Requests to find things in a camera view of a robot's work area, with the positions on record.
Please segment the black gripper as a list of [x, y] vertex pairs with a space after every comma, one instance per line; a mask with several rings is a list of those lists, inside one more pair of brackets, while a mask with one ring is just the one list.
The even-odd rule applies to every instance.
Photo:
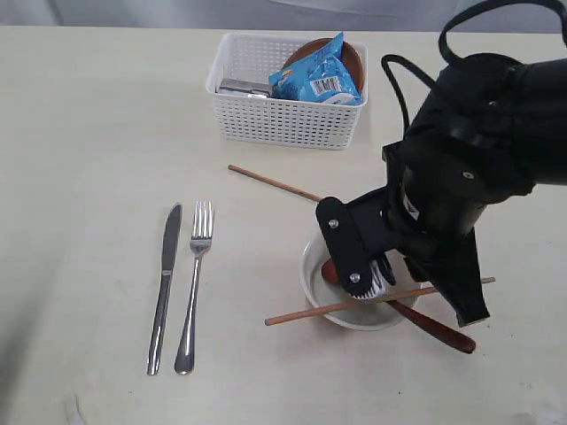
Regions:
[[348, 203], [325, 197], [315, 215], [348, 295], [381, 297], [395, 286], [386, 253], [396, 250], [405, 257], [412, 278], [430, 282], [452, 306], [459, 327], [490, 317], [472, 226], [432, 227], [404, 190], [391, 186]]

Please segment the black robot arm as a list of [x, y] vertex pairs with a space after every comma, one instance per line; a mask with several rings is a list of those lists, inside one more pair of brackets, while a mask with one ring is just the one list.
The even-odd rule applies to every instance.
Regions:
[[386, 183], [350, 202], [321, 200], [315, 215], [343, 290], [375, 298], [394, 283], [399, 252], [467, 326], [489, 315], [475, 224], [489, 205], [566, 182], [566, 63], [524, 64], [493, 53], [455, 58], [402, 138], [386, 145]]

